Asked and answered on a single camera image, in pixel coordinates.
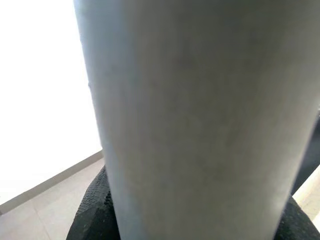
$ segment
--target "metal post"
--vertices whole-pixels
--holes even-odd
[[[123,240],[271,240],[317,114],[320,1],[75,0]]]

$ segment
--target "gray cylinder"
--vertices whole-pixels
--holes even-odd
[[[271,240],[320,93],[320,1],[76,0],[122,240]]]

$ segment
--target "tile floor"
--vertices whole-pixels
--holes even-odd
[[[0,217],[0,240],[65,240],[100,159]],[[320,166],[293,196],[320,230]]]

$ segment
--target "white wall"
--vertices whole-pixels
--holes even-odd
[[[72,0],[0,1],[0,204],[100,150]]]

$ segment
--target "baseboard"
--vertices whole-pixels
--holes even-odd
[[[41,194],[42,192],[48,190],[52,186],[60,183],[61,181],[69,178],[73,174],[79,172],[80,170],[88,167],[89,165],[95,163],[96,161],[102,159],[103,153],[102,150],[89,156],[85,160],[69,167],[68,169],[64,170],[63,172],[51,177],[50,179],[40,183],[39,185],[31,188],[28,191],[21,193],[20,195],[14,197],[13,199],[3,203],[0,205],[0,216],[9,212],[10,210],[16,208],[17,206],[25,203],[26,201],[34,198],[35,196]]]

